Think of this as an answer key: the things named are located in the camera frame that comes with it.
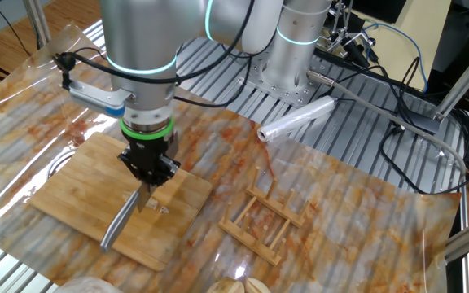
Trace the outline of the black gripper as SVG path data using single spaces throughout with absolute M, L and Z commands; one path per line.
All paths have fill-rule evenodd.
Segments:
M 169 144 L 163 138 L 140 140 L 127 138 L 126 147 L 117 159 L 138 180 L 148 180 L 150 186 L 162 186 L 173 178 L 181 164 L 165 154 Z

